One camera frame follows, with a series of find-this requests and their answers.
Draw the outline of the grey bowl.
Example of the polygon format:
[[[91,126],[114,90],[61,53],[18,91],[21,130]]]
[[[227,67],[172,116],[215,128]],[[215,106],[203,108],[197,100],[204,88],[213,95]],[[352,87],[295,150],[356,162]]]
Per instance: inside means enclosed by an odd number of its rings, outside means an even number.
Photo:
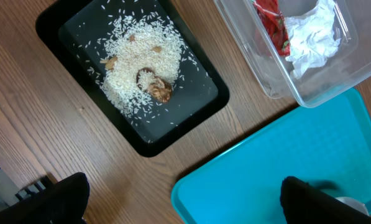
[[[353,209],[369,216],[369,211],[367,210],[367,207],[364,203],[350,197],[336,197],[336,200],[352,207]]]

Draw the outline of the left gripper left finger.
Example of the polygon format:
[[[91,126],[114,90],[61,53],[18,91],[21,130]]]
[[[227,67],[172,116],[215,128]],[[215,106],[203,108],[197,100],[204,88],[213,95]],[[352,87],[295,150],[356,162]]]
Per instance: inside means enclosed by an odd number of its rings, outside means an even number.
[[[0,211],[0,224],[84,224],[88,199],[87,177],[77,172]]]

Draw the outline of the red candy wrapper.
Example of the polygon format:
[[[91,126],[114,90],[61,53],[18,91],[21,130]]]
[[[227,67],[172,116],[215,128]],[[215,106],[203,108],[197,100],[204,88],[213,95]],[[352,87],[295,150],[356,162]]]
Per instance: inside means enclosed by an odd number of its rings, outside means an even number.
[[[279,56],[289,56],[290,41],[278,0],[254,0],[253,5]]]

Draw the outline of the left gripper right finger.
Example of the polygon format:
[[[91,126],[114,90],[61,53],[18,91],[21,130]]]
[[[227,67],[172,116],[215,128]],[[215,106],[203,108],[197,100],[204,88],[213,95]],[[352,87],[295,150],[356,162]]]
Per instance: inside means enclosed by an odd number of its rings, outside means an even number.
[[[294,176],[282,181],[280,205],[287,224],[371,224],[371,217]]]

